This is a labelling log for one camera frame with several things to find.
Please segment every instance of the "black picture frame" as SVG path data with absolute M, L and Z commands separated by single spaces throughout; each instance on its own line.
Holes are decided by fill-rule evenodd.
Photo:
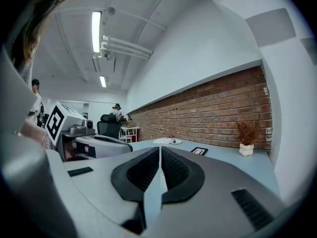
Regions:
M 201 153 L 197 153 L 196 151 L 200 149 L 203 150 Z M 193 150 L 191 150 L 192 153 L 198 154 L 198 155 L 205 155 L 208 152 L 207 148 L 202 148 L 202 147 L 195 147 Z

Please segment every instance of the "potted plant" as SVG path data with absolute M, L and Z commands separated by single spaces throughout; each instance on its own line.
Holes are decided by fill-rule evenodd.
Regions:
M 254 142 L 260 136 L 260 122 L 256 121 L 235 121 L 237 140 L 240 142 L 240 150 L 243 156 L 253 154 Z

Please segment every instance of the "red brick wall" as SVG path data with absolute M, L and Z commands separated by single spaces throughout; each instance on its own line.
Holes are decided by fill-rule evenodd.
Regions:
M 130 114 L 139 141 L 172 135 L 210 145 L 239 147 L 235 119 L 261 121 L 256 149 L 270 149 L 270 98 L 260 67 L 253 67 L 190 88 Z

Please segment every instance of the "small white plate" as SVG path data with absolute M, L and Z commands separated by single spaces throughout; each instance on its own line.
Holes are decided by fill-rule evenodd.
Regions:
M 172 140 L 171 142 L 170 142 L 170 144 L 172 144 L 172 145 L 177 145 L 177 144 L 180 144 L 182 141 L 181 140 L 179 140 L 179 139 L 174 139 L 174 140 Z

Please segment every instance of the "light blue tabletop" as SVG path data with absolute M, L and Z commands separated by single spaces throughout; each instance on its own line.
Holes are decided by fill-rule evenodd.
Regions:
M 206 145 L 183 139 L 181 140 L 182 143 L 176 145 L 154 144 L 153 141 L 154 140 L 141 141 L 131 143 L 131 145 L 133 147 L 133 151 L 155 146 L 173 147 L 189 152 L 195 147 L 207 148 L 208 152 L 205 154 L 206 157 L 225 161 L 235 165 L 236 167 L 253 177 L 255 180 L 259 181 L 265 187 L 270 189 L 275 195 L 280 198 L 274 169 L 266 151 L 255 150 L 253 152 L 253 155 L 243 157 L 239 153 L 239 149 L 236 148 Z M 166 192 L 164 191 L 164 189 L 162 189 L 162 186 L 160 185 L 161 173 L 162 169 L 159 168 L 148 190 L 145 192 L 144 207 L 148 226 L 155 220 L 155 218 L 159 214 L 161 195 Z

